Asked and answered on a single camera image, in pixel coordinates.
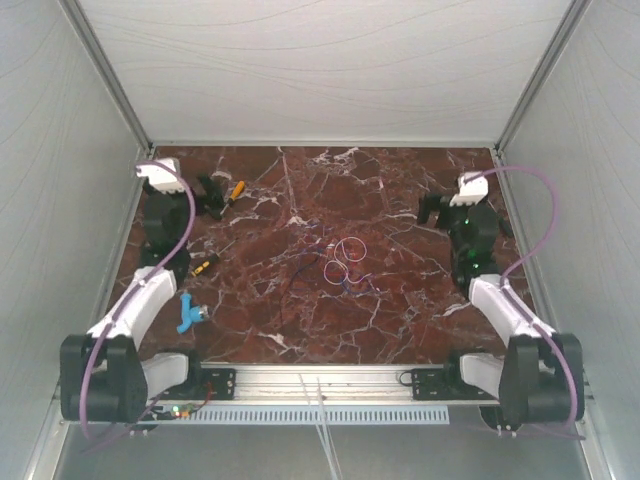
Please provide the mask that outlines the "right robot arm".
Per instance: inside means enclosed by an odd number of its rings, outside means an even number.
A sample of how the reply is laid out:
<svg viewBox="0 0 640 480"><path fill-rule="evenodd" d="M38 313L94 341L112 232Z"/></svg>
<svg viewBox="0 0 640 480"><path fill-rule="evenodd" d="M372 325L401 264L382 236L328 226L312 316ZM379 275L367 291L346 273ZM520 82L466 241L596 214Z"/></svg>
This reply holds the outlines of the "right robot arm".
<svg viewBox="0 0 640 480"><path fill-rule="evenodd" d="M509 223L487 199L459 205L440 194L419 201L417 222L430 218L449 238L454 285L506 347L503 357L480 350L453 353L442 373L445 391L461 398L477 388L495 398L505 420L517 425L580 420L581 343L542 321L502 278L494 247L499 236L512 237Z"/></svg>

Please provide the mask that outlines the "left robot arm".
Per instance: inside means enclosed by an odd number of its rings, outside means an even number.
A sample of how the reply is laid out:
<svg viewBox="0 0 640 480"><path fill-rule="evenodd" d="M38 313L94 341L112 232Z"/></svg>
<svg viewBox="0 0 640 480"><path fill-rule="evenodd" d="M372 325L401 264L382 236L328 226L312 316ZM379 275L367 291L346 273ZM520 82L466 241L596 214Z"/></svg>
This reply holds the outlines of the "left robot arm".
<svg viewBox="0 0 640 480"><path fill-rule="evenodd" d="M60 347L60 403L64 419L133 423L149 400L171 389L199 395L206 375L195 351L165 350L141 360L139 347L163 306L187 278L187 238L196 217L224 208L219 182L201 175L204 192L184 184L171 191L148 176L143 209L145 240L130 285L103 319Z"/></svg>

